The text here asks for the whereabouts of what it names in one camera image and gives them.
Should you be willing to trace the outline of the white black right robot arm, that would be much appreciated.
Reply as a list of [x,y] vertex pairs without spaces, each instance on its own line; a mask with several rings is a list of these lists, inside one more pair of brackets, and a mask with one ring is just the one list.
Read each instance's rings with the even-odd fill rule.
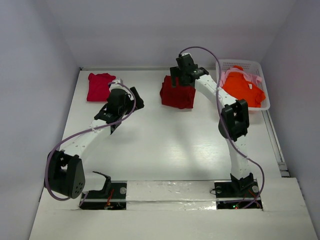
[[205,68],[194,63],[189,53],[180,53],[176,62],[177,66],[170,68],[172,86],[193,87],[217,106],[218,130],[228,144],[231,171],[230,180],[214,183],[215,196],[220,199],[245,198],[255,183],[246,154],[250,125],[247,102],[223,90]]

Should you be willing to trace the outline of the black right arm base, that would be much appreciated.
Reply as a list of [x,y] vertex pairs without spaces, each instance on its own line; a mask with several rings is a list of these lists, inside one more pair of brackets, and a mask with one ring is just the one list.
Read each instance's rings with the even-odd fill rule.
[[209,191],[216,198],[218,210],[239,210],[239,209],[263,209],[259,193],[258,183],[255,181],[252,186],[244,190],[237,190],[231,181],[218,181]]

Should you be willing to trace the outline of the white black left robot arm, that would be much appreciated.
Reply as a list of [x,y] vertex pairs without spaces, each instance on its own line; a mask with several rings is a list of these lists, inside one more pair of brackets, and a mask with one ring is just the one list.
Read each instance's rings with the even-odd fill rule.
[[44,186],[58,201],[76,199],[86,183],[83,161],[99,142],[110,135],[131,114],[144,108],[137,89],[112,83],[107,103],[94,116],[88,129],[58,143],[48,154]]

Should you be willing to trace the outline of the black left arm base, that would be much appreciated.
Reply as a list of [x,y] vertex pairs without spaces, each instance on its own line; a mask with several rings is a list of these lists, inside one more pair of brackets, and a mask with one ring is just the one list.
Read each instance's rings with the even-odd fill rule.
[[109,175],[93,171],[105,178],[102,189],[83,193],[79,202],[81,210],[126,210],[127,182],[112,181]]

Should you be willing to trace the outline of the dark red t shirt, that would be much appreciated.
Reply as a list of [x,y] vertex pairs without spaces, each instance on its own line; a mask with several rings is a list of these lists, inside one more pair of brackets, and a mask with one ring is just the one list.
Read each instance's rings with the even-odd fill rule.
[[166,75],[159,95],[162,105],[178,109],[192,109],[196,90],[192,86],[180,86],[178,78],[176,79],[176,87],[172,87],[172,79]]

